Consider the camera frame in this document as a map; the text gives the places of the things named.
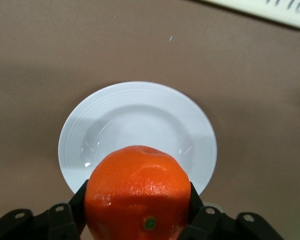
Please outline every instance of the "brown table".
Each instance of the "brown table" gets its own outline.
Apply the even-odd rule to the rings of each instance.
[[[218,157],[202,200],[300,240],[300,30],[188,0],[0,1],[0,217],[72,197],[63,124],[127,81],[175,88],[209,117]]]

